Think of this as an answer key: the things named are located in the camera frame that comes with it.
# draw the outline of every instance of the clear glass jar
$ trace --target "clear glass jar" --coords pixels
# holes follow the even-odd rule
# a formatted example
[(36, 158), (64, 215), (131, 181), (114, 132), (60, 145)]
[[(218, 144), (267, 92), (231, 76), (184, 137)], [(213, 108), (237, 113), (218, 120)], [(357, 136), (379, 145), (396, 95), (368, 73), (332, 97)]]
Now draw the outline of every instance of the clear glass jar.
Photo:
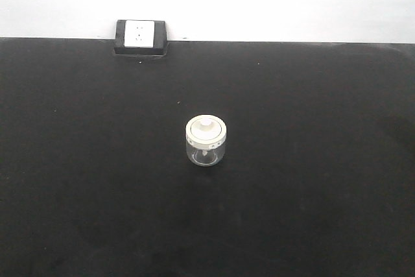
[(189, 159), (202, 167), (220, 162), (225, 154), (226, 125), (213, 115), (199, 115), (186, 125), (186, 152)]

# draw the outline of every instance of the outlet cover plate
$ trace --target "outlet cover plate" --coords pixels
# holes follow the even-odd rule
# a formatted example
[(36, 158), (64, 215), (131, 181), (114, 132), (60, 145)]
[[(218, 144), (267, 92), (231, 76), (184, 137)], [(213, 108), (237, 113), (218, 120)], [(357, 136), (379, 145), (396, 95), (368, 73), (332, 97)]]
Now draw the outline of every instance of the outlet cover plate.
[(119, 19), (114, 51), (132, 56), (164, 56), (167, 53), (166, 23)]

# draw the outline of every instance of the black table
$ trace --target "black table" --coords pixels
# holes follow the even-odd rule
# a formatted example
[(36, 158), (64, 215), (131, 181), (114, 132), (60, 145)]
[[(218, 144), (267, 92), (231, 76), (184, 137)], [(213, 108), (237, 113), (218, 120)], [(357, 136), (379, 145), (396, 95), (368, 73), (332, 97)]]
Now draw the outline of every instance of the black table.
[(3, 38), (0, 105), (0, 276), (415, 275), (414, 45)]

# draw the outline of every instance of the electrical outlet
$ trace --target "electrical outlet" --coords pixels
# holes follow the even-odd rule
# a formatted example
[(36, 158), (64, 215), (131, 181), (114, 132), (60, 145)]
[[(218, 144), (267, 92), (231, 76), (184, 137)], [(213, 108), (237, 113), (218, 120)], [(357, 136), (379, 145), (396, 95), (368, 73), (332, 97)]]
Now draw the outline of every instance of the electrical outlet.
[(154, 21), (125, 21), (124, 46), (153, 48)]
[(165, 55), (167, 52), (166, 23), (164, 21), (118, 20), (114, 51), (116, 54)]

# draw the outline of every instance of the white wall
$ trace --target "white wall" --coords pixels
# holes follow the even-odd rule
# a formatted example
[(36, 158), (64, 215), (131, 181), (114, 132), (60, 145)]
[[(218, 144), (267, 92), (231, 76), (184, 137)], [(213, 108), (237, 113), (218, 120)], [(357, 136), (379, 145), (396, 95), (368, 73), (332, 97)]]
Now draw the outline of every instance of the white wall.
[(170, 40), (415, 43), (415, 0), (0, 0), (0, 36), (113, 38), (162, 19)]

